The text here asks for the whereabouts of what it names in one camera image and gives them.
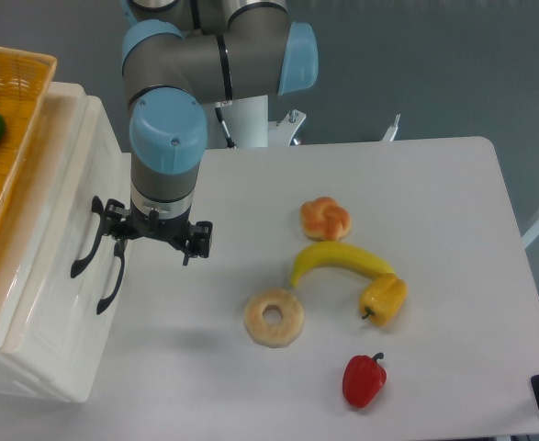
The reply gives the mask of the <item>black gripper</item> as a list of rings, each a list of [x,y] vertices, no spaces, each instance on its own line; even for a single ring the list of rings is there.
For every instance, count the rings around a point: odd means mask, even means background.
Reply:
[[[127,242],[147,238],[168,243],[181,251],[183,266],[187,266],[192,258],[209,258],[213,233],[211,221],[192,224],[189,214],[190,209],[176,218],[163,219],[159,211],[144,215],[133,203],[126,209],[123,203],[110,198],[104,210],[104,235],[115,240],[113,255],[121,264],[125,263]]]

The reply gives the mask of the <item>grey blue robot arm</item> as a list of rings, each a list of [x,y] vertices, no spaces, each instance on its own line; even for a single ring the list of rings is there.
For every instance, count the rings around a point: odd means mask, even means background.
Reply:
[[[122,8],[130,208],[115,237],[207,257],[212,225],[188,219],[208,147],[204,108],[312,87],[314,31],[293,21],[283,1],[125,1]]]

